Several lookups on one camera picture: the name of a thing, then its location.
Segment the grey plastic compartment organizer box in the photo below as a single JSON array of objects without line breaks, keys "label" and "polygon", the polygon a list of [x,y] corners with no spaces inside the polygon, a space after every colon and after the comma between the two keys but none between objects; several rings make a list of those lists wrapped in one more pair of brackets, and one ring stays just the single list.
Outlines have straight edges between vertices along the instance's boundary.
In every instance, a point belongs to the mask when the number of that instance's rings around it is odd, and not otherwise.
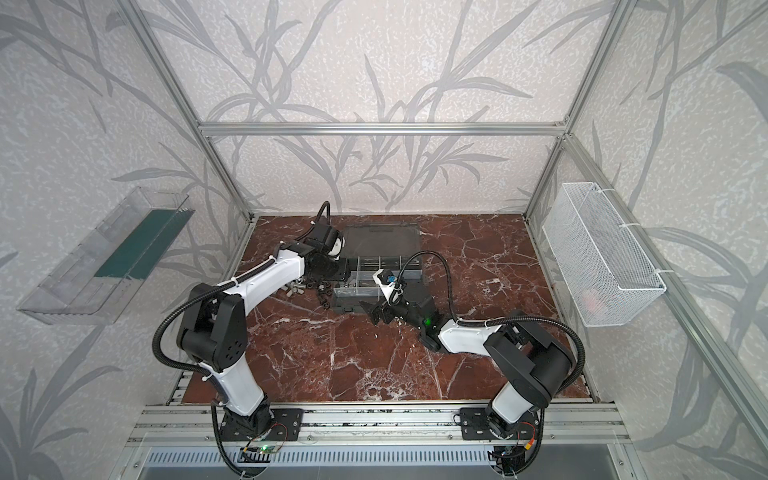
[{"label": "grey plastic compartment organizer box", "polygon": [[338,314],[363,314],[361,302],[375,304],[382,298],[374,274],[384,269],[396,275],[421,249],[421,231],[416,223],[367,223],[345,227],[342,234],[341,259],[348,261],[350,275],[334,286],[331,308]]}]

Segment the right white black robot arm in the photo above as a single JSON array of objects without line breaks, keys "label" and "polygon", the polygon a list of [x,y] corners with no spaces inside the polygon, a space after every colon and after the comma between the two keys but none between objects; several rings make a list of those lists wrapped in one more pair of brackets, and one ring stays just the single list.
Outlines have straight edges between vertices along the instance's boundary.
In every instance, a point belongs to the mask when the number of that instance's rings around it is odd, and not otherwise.
[{"label": "right white black robot arm", "polygon": [[375,325],[401,321],[414,327],[421,343],[442,354],[475,354],[490,358],[506,383],[489,402],[489,428],[500,438],[511,435],[524,416],[543,412],[562,390],[583,373],[586,350],[567,325],[516,311],[507,317],[465,320],[442,315],[433,297],[419,297],[393,276],[378,285],[374,303],[362,301]]}]

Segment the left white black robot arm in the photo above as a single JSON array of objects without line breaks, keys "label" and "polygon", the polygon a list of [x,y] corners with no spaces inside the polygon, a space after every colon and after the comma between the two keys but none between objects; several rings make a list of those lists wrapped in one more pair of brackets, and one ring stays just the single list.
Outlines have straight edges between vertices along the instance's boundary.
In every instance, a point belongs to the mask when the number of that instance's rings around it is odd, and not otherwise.
[{"label": "left white black robot arm", "polygon": [[227,420],[252,436],[273,424],[267,394],[246,359],[247,316],[291,282],[342,281],[349,266],[340,258],[343,234],[319,213],[296,239],[281,242],[265,261],[230,280],[201,283],[156,329],[152,353],[161,364],[197,372],[212,382]]}]

